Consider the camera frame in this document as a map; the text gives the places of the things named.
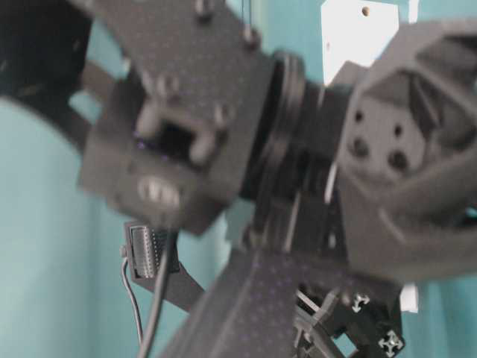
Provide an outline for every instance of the bolt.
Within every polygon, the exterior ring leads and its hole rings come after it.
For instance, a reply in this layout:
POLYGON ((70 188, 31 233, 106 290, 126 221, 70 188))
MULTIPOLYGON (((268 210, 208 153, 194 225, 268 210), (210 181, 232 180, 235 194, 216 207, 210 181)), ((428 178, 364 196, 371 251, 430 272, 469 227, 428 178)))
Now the bolt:
POLYGON ((252 26, 245 26, 244 29, 245 44, 250 50, 256 50, 262 43, 262 37, 260 33, 252 26))
POLYGON ((225 131, 228 129, 235 111, 233 108, 226 104, 216 104, 214 110, 214 124, 219 131, 225 131))
POLYGON ((195 13, 201 22, 208 22, 214 15, 213 0, 196 0, 195 13))
POLYGON ((204 135, 197 138, 191 145, 189 158, 196 166, 205 166, 217 146, 217 140, 213 135, 204 135))
POLYGON ((179 99, 179 79, 170 75, 162 75, 157 79, 157 93, 166 101, 179 99))
POLYGON ((159 112, 159 104, 156 101, 147 100, 137 119, 135 136, 145 140, 156 138, 162 128, 159 112))

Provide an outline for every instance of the black cable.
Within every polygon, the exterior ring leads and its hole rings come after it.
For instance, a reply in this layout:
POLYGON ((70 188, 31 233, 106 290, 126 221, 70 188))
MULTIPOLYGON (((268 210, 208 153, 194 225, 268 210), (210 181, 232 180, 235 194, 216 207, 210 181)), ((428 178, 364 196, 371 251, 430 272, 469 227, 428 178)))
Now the black cable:
POLYGON ((131 304, 133 305, 133 312, 134 312, 134 319, 136 321, 136 330, 137 330, 137 338, 139 341, 139 345, 142 344, 142 322, 141 322, 141 314, 139 312, 139 305, 137 304, 136 296, 134 295, 133 289, 131 289, 131 285, 127 280, 127 257, 125 257, 122 261, 121 267, 121 278, 122 284, 124 285, 129 298, 131 299, 131 304))
POLYGON ((164 301, 165 291, 167 289, 169 266, 176 241, 176 235, 169 234, 165 242, 165 248, 162 252, 161 263, 159 265, 156 283, 154 285, 154 296, 151 304, 151 311, 149 313, 148 326, 146 328, 141 347, 139 348, 137 358, 148 358, 149 353, 151 352, 154 338, 156 336, 157 326, 159 324, 162 302, 164 301))

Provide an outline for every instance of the screw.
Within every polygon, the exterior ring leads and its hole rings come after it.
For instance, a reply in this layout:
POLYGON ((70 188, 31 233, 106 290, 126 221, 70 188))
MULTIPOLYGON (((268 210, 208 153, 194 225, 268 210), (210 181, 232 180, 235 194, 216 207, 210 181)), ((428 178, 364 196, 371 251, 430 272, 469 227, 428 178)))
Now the screw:
POLYGON ((208 22, 214 15, 213 0, 196 0, 195 13, 201 22, 208 22))
POLYGON ((250 50, 256 50, 262 43, 262 37, 260 33, 252 26, 245 26, 244 29, 245 44, 250 50))
POLYGON ((170 75, 162 75, 157 80, 157 93, 166 101, 179 99, 179 79, 170 75))

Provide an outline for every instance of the mounting hole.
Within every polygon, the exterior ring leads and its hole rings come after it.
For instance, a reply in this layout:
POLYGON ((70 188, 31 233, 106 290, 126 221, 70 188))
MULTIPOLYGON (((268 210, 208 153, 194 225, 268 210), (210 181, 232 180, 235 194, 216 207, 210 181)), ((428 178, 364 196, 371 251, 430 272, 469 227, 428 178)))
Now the mounting hole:
POLYGON ((392 151, 388 156, 389 165, 398 172, 404 172, 408 169, 408 158, 401 151, 392 151))
POLYGON ((361 12, 363 13, 363 16, 368 17, 370 15, 370 8, 368 6, 365 6, 361 9, 361 12))
POLYGON ((367 157, 370 153, 370 149, 367 146, 366 141, 359 136, 350 143, 350 151, 355 157, 358 158, 367 157))
POLYGON ((397 125, 396 127, 394 127, 394 136, 396 138, 399 138, 402 136, 402 126, 401 125, 397 125))
POLYGON ((356 115, 355 115, 355 121, 356 123, 361 123, 363 122, 363 119, 364 119, 364 114, 363 112, 361 112, 360 110, 358 112, 356 112, 356 115))

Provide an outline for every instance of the white panel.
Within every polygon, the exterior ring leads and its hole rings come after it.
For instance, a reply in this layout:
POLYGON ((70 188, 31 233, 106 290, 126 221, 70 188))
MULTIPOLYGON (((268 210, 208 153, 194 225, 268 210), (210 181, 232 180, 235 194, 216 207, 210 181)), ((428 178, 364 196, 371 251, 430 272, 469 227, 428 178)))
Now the white panel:
POLYGON ((401 292, 401 310, 419 313, 419 291, 414 284, 406 285, 401 292))
POLYGON ((323 72, 329 84, 346 61, 370 66, 399 29, 394 4, 326 0, 321 6, 323 72))
POLYGON ((409 23, 414 24, 419 17, 420 0, 409 0, 409 23))

